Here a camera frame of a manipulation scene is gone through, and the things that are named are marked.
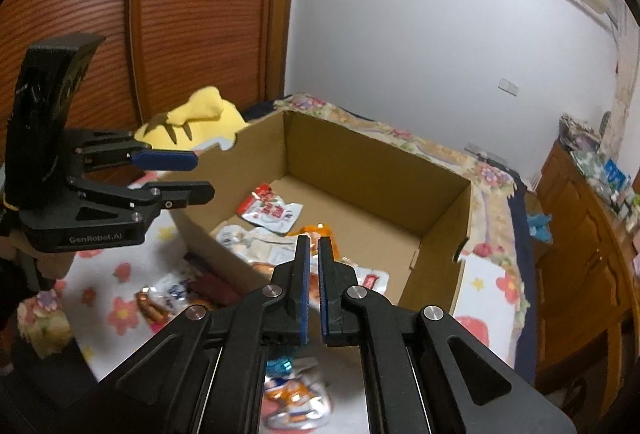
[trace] yellow plush toy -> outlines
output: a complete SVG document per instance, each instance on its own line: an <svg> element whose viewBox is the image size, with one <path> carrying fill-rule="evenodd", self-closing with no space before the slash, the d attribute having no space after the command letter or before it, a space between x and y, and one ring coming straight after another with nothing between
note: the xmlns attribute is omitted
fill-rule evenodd
<svg viewBox="0 0 640 434"><path fill-rule="evenodd" d="M151 118L135 134L154 149L191 150L211 138L234 139L247 124L236 106L213 86L203 87L188 102Z"/></svg>

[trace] open cardboard box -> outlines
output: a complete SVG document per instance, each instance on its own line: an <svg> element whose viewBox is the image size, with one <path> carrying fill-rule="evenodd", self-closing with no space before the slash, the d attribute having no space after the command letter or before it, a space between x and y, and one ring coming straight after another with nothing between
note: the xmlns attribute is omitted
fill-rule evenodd
<svg viewBox="0 0 640 434"><path fill-rule="evenodd" d="M210 181L215 198L172 212L190 250L241 290L267 280L211 236L261 183L288 203L304 205L293 230L326 223L340 255L389 273L386 297L418 310L451 310L467 241L468 180L397 147L298 112L280 111L245 128L233 147L200 157L189 173L166 180Z"/></svg>

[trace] silver bolt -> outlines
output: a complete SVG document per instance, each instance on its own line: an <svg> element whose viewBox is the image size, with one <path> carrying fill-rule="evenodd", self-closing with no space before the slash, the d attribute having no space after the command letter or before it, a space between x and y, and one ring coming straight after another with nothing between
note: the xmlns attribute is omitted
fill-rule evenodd
<svg viewBox="0 0 640 434"><path fill-rule="evenodd" d="M207 314L207 308L196 304L195 306L188 307L184 314L187 315L187 318L190 320L200 320Z"/></svg>
<svg viewBox="0 0 640 434"><path fill-rule="evenodd" d="M270 299L279 297L282 294L282 288L277 284L267 284L262 288L262 294Z"/></svg>
<svg viewBox="0 0 640 434"><path fill-rule="evenodd" d="M347 290L347 295L352 299L364 299L367 295L367 289L362 286L351 286Z"/></svg>
<svg viewBox="0 0 640 434"><path fill-rule="evenodd" d="M433 321L440 320L444 316L444 311L437 306L427 306L422 313L425 318Z"/></svg>

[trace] triangular cutout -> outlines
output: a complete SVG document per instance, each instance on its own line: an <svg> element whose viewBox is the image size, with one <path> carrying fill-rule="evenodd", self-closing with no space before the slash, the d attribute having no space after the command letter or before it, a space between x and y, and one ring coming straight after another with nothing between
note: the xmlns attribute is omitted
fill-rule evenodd
<svg viewBox="0 0 640 434"><path fill-rule="evenodd" d="M511 391L511 384L463 340L452 337L447 343L476 405L486 405Z"/></svg>
<svg viewBox="0 0 640 434"><path fill-rule="evenodd" d="M182 344L182 335L165 338L158 347L147 354L118 380L116 390L153 405L160 397L162 384L174 367L175 357Z"/></svg>
<svg viewBox="0 0 640 434"><path fill-rule="evenodd" d="M97 210L97 208L82 207L78 210L76 221L96 221L97 219L114 219L117 213L112 211Z"/></svg>

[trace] yellow star print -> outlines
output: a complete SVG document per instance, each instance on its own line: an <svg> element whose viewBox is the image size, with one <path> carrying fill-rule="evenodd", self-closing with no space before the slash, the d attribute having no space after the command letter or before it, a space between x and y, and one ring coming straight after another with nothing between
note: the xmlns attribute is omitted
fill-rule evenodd
<svg viewBox="0 0 640 434"><path fill-rule="evenodd" d="M170 240L175 235L175 226L162 226L158 228L158 234L156 235L156 239L159 240Z"/></svg>
<svg viewBox="0 0 640 434"><path fill-rule="evenodd" d="M476 280L471 283L471 286L476 288L476 291L481 291L484 289L484 281L476 277Z"/></svg>
<svg viewBox="0 0 640 434"><path fill-rule="evenodd" d="M84 348L82 348L80 352L82 353L82 357L86 362L90 362L91 359L95 356L94 350L92 350L92 348L90 348L89 346L84 346Z"/></svg>

